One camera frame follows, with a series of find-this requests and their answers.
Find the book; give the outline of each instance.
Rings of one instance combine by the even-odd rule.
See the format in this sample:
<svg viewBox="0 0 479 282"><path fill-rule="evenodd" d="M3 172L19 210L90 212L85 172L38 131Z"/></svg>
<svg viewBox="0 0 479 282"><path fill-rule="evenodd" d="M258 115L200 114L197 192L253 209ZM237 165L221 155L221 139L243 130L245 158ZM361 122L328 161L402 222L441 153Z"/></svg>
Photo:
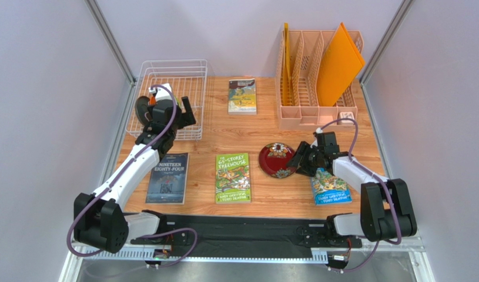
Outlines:
<svg viewBox="0 0 479 282"><path fill-rule="evenodd" d="M150 172L146 203L183 204L189 154L166 154Z"/></svg>
<svg viewBox="0 0 479 282"><path fill-rule="evenodd" d="M230 115L256 115L257 93L255 79L230 80L228 105Z"/></svg>
<svg viewBox="0 0 479 282"><path fill-rule="evenodd" d="M352 202L349 185L322 168L310 178L312 193L316 206L322 204L343 204Z"/></svg>
<svg viewBox="0 0 479 282"><path fill-rule="evenodd" d="M247 153L217 155L215 202L217 204L250 203L250 162Z"/></svg>

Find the white cable tray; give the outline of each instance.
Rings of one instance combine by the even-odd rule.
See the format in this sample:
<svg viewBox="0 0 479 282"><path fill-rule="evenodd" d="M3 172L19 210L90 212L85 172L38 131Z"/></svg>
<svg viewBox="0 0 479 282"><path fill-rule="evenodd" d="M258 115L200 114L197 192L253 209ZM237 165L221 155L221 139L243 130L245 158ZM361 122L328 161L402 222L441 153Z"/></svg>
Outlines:
<svg viewBox="0 0 479 282"><path fill-rule="evenodd" d="M126 131L134 137L142 133L143 125L138 121L133 108L135 100L141 96L150 97L148 89L151 85L169 83L178 101L181 101L184 96L189 97L196 118L195 125L178 130L175 140L200 140L203 136L207 72L207 61L204 59L145 61L136 83L135 97L131 104L132 111Z"/></svg>
<svg viewBox="0 0 479 282"><path fill-rule="evenodd" d="M86 253L96 251L95 248L85 246ZM175 261L180 257L170 256L167 259L154 259L152 254L154 247L124 247L121 251L112 254L103 251L95 256L87 257L87 260L160 260ZM328 263L328 254L326 251L312 250L312 257L307 258L270 258L270 257L190 257L184 258L182 261L199 261L199 262L219 262L219 263L300 263L300 264L322 264Z"/></svg>

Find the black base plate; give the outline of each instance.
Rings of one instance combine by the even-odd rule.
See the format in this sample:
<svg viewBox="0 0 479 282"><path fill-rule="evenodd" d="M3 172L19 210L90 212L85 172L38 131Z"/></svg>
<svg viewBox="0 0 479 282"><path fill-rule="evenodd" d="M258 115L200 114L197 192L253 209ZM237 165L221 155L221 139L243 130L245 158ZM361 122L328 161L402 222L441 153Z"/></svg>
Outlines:
<svg viewBox="0 0 479 282"><path fill-rule="evenodd" d="M347 238L341 241L324 237L325 220L266 219L255 217L167 215L167 230L190 227L197 231L198 241L193 257L237 258L311 258L311 247L348 248ZM194 235L174 234L173 238L136 239L132 244L171 244L172 255L181 256L192 245ZM351 238L353 249L363 245Z"/></svg>

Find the wooden tabletop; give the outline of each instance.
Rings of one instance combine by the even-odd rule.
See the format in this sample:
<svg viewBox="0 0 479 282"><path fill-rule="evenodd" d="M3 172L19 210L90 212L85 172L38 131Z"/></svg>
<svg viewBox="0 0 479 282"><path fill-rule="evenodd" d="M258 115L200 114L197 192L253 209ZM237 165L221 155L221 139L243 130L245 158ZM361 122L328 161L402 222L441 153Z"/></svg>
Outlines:
<svg viewBox="0 0 479 282"><path fill-rule="evenodd" d="M324 219L338 213L358 213L360 196L351 191L352 203L315 206L309 178L293 174L275 179L259 167L260 149L272 142L283 142L296 149L303 140L311 143L312 132L282 131L277 128L276 97L273 78L257 78L257 115L234 116L227 113L227 91L231 77L209 77L206 93L203 138L199 141L175 142L170 153L189 152L189 172L185 204L146 204L149 174L129 199L125 211L144 209L160 213L221 216L289 217ZM359 136L353 154L371 170L383 174L371 123L362 92L354 96L359 114ZM341 150L348 150L353 132L337 132ZM118 166L126 159L135 138L126 135ZM215 159L218 154L248 153L252 183L249 204L215 203Z"/></svg>

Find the orange cutting board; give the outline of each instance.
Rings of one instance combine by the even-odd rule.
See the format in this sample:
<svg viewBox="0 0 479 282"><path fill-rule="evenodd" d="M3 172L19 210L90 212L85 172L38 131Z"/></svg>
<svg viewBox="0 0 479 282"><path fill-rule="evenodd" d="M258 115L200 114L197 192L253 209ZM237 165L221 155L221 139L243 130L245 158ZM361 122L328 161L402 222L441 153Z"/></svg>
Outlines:
<svg viewBox="0 0 479 282"><path fill-rule="evenodd" d="M319 66L316 82L319 106L335 105L363 67L364 59L341 23Z"/></svg>
<svg viewBox="0 0 479 282"><path fill-rule="evenodd" d="M283 93L282 105L292 106L292 74L290 73L290 35L288 23L284 23L284 67L283 67Z"/></svg>

